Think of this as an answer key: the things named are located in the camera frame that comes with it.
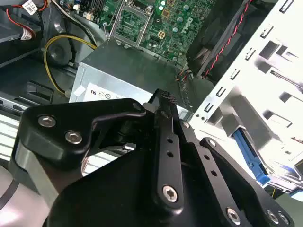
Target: slot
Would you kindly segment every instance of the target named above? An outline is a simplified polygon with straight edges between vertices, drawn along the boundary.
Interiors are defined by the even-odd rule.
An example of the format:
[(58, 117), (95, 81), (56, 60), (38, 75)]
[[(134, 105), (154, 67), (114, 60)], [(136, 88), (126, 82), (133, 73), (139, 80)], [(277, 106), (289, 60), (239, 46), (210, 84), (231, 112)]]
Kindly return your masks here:
[(273, 41), (269, 41), (259, 55), (269, 60), (269, 58), (277, 51), (278, 48), (278, 44), (274, 43)]
[(224, 94), (225, 91), (226, 91), (226, 89), (221, 87), (219, 89), (219, 91), (217, 92), (216, 96), (221, 97)]
[(240, 73), (240, 70), (237, 72), (237, 69), (235, 69), (235, 71), (231, 75), (231, 80), (234, 80), (238, 76), (239, 73)]
[(20, 106), (17, 106), (17, 105), (13, 105), (13, 109), (21, 111), (21, 112), (23, 111), (23, 109)]
[(250, 51), (248, 51), (247, 54), (246, 54), (246, 56), (245, 56), (245, 60), (248, 61), (255, 52), (256, 52), (256, 50), (250, 48)]
[(281, 7), (280, 12), (281, 13), (286, 13), (286, 11), (289, 9), (289, 7), (292, 5), (294, 0), (287, 0), (284, 5)]
[(260, 35), (261, 38), (265, 39), (268, 34), (274, 29), (273, 26), (269, 25), (263, 32), (262, 34)]
[(209, 103), (209, 104), (205, 107), (204, 111), (208, 113), (208, 112), (213, 108), (213, 106), (214, 106), (214, 105), (211, 105), (211, 103)]

